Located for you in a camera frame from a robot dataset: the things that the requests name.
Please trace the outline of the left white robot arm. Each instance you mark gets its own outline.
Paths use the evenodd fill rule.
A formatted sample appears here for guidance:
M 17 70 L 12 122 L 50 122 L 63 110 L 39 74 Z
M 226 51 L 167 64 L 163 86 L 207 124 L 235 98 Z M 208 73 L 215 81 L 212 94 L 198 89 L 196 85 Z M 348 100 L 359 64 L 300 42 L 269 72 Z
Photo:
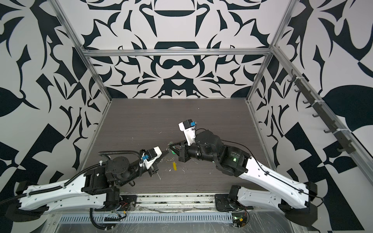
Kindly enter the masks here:
M 134 186 L 144 173 L 157 173 L 159 163 L 168 151 L 159 147 L 150 150 L 106 150 L 105 158 L 72 178 L 46 185 L 21 182 L 17 195 L 1 201 L 7 207 L 5 216 L 13 222 L 39 219 L 44 214 L 66 209 L 88 208 L 93 211 L 121 209 L 120 187 Z

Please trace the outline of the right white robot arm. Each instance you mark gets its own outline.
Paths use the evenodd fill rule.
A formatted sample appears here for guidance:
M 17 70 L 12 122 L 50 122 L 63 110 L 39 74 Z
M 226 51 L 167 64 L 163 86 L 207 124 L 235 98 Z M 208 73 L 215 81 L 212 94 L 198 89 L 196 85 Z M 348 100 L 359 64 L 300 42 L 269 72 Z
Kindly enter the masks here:
M 233 185 L 227 200 L 241 208 L 259 207 L 282 213 L 289 221 L 310 227 L 318 219 L 317 206 L 312 201 L 318 188 L 313 182 L 291 180 L 258 162 L 253 155 L 229 146 L 219 136 L 206 130 L 199 134 L 186 134 L 186 140 L 171 143 L 169 148 L 180 162 L 191 158 L 212 162 L 217 170 L 255 183 L 262 191 Z

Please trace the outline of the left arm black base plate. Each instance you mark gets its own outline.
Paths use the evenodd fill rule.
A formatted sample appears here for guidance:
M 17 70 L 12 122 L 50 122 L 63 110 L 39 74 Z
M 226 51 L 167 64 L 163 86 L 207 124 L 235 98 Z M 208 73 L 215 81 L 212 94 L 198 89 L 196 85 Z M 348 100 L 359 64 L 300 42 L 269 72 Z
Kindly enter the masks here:
M 120 195 L 119 204 L 120 211 L 130 211 L 135 209 L 137 205 L 137 195 Z

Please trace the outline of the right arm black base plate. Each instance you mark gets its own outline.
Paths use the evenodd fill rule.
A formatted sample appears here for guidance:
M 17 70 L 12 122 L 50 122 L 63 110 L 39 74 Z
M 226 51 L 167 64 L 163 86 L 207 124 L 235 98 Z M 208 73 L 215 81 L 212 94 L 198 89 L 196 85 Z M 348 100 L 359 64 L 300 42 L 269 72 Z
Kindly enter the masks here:
M 239 209 L 237 199 L 231 194 L 215 194 L 215 208 L 219 212 L 236 211 Z

